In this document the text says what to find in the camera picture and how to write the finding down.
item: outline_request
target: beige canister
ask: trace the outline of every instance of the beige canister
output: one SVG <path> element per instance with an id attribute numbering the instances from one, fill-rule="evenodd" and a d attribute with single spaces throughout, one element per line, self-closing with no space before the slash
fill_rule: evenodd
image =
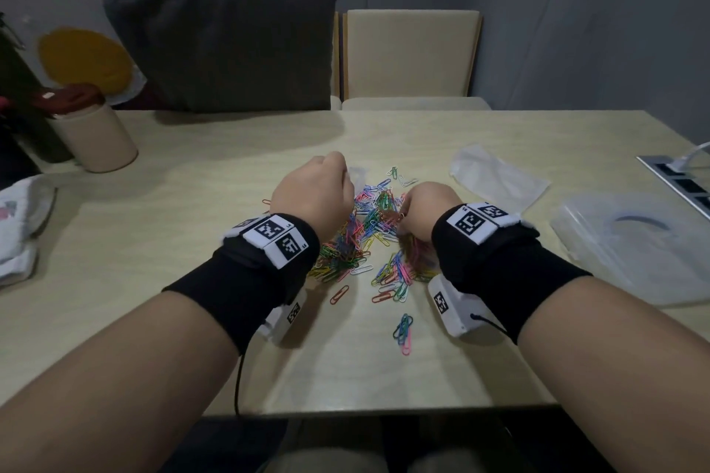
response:
<path id="1" fill-rule="evenodd" d="M 48 113 L 51 126 L 88 172 L 115 171 L 138 156 L 128 131 L 94 85 L 45 89 L 33 104 Z"/>

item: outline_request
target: pile of paper clips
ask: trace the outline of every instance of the pile of paper clips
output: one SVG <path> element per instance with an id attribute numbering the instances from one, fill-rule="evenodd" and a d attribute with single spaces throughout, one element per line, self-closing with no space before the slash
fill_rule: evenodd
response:
<path id="1" fill-rule="evenodd" d="M 414 318 L 405 314 L 400 320 L 397 329 L 392 333 L 392 338 L 397 341 L 397 344 L 402 348 L 402 355 L 412 353 L 412 324 Z"/>
<path id="2" fill-rule="evenodd" d="M 435 275 L 437 264 L 431 254 L 413 236 L 406 239 L 397 238 L 397 223 L 403 217 L 400 214 L 405 195 L 396 197 L 392 188 L 388 187 L 392 179 L 398 180 L 403 187 L 417 180 L 407 181 L 399 175 L 394 166 L 388 172 L 391 178 L 376 186 L 365 186 L 362 193 L 355 198 L 355 209 L 348 222 L 335 238 L 321 246 L 320 255 L 309 276 L 322 282 L 341 281 L 346 276 L 366 273 L 374 269 L 371 265 L 363 265 L 370 256 L 370 247 L 377 239 L 385 246 L 392 242 L 403 243 L 402 248 L 393 253 L 372 285 L 379 285 L 378 293 L 372 298 L 373 303 L 387 299 L 404 302 L 407 300 L 407 290 L 414 280 L 428 282 Z M 344 286 L 330 299 L 335 304 L 349 290 Z"/>

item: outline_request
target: black cord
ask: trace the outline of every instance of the black cord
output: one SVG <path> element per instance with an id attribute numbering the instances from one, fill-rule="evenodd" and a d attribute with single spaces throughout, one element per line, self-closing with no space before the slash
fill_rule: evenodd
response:
<path id="1" fill-rule="evenodd" d="M 510 337 L 510 334 L 508 334 L 508 331 L 504 330 L 500 325 L 497 323 L 491 322 L 488 318 L 484 318 L 483 316 L 479 316 L 477 314 L 471 314 L 471 319 L 472 320 L 479 320 L 481 322 L 485 322 L 489 325 L 494 326 L 498 331 L 500 331 L 502 334 L 504 334 L 507 337 Z"/>
<path id="2" fill-rule="evenodd" d="M 241 369 L 244 366 L 244 357 L 246 356 L 248 348 L 248 345 L 244 348 L 244 353 L 239 358 L 239 368 L 236 370 L 236 383 L 234 384 L 234 413 L 237 418 L 241 418 L 241 414 L 239 413 L 239 382 L 241 382 Z"/>

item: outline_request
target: white cable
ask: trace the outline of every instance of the white cable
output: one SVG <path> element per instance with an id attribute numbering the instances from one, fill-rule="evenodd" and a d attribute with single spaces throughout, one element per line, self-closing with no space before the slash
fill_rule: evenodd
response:
<path id="1" fill-rule="evenodd" d="M 695 157 L 695 155 L 705 148 L 710 148 L 710 141 L 704 142 L 700 146 L 695 146 L 686 155 L 675 159 L 672 163 L 668 164 L 668 167 L 676 172 L 685 172 L 688 168 L 688 164 Z"/>

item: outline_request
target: beige table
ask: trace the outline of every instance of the beige table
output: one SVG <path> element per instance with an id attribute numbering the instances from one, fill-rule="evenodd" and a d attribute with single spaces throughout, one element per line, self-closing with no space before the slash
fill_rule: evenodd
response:
<path id="1" fill-rule="evenodd" d="M 397 165 L 407 177 L 453 183 L 449 161 L 478 142 L 548 178 L 526 213 L 563 253 L 547 222 L 583 191 L 670 191 L 637 154 L 677 155 L 690 144 L 644 112 L 305 112 L 198 116 L 125 112 L 141 150 L 114 173 L 53 166 L 56 209 L 40 240 L 35 278 L 0 292 L 0 402 L 64 353 L 203 262 L 226 228 L 264 210 L 277 182 L 314 154 L 339 149 L 377 183 Z M 464 200 L 474 199 L 458 188 Z M 392 251 L 375 242 L 370 263 Z M 310 290 L 285 343 L 256 337 L 241 407 L 265 415 L 445 410 L 547 404 L 552 397 L 517 349 L 490 328 L 466 343 L 445 334 L 417 285 L 406 303 L 372 304 L 372 273 L 343 283 L 335 306 Z M 392 339 L 414 317 L 412 354 Z M 669 311 L 710 337 L 710 307 Z M 234 377 L 208 414 L 230 414 Z"/>

